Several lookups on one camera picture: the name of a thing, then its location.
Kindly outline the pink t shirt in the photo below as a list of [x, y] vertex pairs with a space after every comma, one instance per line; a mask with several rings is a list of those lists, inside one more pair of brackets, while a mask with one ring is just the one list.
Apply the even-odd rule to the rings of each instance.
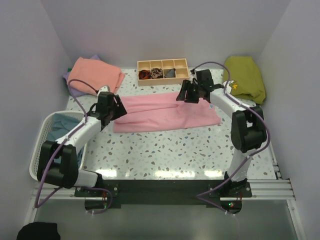
[[198, 103], [177, 101], [178, 93], [156, 93], [123, 97], [127, 114], [116, 119], [115, 133], [159, 132], [218, 125], [215, 107], [200, 99]]

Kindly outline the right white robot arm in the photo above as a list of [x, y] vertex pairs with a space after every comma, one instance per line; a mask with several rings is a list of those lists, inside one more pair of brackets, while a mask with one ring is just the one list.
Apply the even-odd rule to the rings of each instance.
[[197, 104], [200, 98], [221, 109], [231, 119], [230, 139], [234, 147], [231, 165], [224, 182], [217, 188], [230, 197], [235, 196], [247, 181], [253, 155], [263, 150], [268, 131], [263, 111], [259, 106], [250, 107], [227, 91], [226, 84], [214, 83], [211, 71], [191, 70], [192, 80], [184, 80], [177, 101]]

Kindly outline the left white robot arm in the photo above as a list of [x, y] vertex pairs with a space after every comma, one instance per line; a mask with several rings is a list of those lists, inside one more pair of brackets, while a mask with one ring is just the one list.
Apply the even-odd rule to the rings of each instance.
[[101, 91], [97, 103], [84, 112], [84, 117], [77, 126], [57, 140], [47, 140], [42, 144], [37, 169], [40, 184], [67, 189], [86, 187], [86, 191], [92, 196], [99, 196], [104, 190], [104, 184], [99, 181], [101, 175], [80, 170], [78, 153], [110, 122], [126, 114], [119, 95]]

